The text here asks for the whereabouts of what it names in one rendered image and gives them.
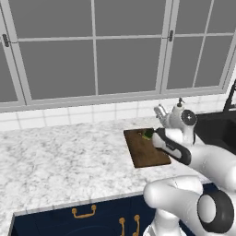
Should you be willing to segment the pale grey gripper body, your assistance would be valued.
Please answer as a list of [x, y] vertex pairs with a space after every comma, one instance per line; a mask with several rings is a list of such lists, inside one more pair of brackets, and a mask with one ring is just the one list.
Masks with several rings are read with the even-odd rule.
[[161, 104], [159, 104], [158, 106], [156, 106], [154, 108], [154, 112], [155, 112], [157, 118], [159, 119], [160, 123], [164, 127], [168, 127], [169, 126], [168, 114], [166, 113], [164, 107]]

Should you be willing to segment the green and yellow sponge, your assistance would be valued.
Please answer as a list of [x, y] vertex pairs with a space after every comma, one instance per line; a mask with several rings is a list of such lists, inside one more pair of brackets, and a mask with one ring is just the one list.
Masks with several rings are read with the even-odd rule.
[[145, 130], [143, 133], [142, 137], [146, 140], [150, 140], [154, 134], [154, 129], [153, 128], [148, 128]]

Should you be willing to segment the navy cupboard front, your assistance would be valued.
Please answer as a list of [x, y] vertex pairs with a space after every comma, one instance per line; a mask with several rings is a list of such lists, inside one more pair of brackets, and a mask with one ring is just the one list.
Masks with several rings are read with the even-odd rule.
[[72, 207], [15, 216], [10, 236], [120, 236], [119, 218], [124, 218], [124, 236], [136, 231], [134, 216], [140, 216], [139, 236], [155, 216], [143, 195], [96, 203], [96, 214], [90, 218], [74, 218]]

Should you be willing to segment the brown wooden cutting board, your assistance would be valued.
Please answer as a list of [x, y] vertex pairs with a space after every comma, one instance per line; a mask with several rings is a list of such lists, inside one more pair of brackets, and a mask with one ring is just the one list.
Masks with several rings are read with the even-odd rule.
[[146, 131], [146, 128], [124, 130], [124, 138], [134, 166], [146, 168], [171, 164], [169, 156], [160, 148], [155, 148], [150, 138], [144, 137]]

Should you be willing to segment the black sink basin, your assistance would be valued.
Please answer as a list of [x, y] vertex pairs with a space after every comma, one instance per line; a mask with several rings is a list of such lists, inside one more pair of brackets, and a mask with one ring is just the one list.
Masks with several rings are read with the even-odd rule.
[[195, 133], [205, 144], [236, 155], [236, 111], [198, 114]]

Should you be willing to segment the black tap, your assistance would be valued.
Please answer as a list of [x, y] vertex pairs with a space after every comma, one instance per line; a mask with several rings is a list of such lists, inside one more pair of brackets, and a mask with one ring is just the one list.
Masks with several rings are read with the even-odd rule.
[[223, 108], [224, 112], [228, 112], [230, 109], [236, 108], [236, 103], [235, 104], [232, 103], [232, 97], [233, 97], [233, 94], [235, 91], [236, 91], [236, 79], [234, 80], [234, 82], [231, 86], [231, 89], [230, 89], [230, 94], [229, 94], [228, 98], [226, 99], [226, 102], [225, 102], [225, 105]]

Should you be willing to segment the white framed window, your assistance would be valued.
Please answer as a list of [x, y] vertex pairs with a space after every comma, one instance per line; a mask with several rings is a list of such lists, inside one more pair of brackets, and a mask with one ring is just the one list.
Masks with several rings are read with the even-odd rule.
[[235, 64], [236, 0], [0, 0], [1, 112], [222, 93]]

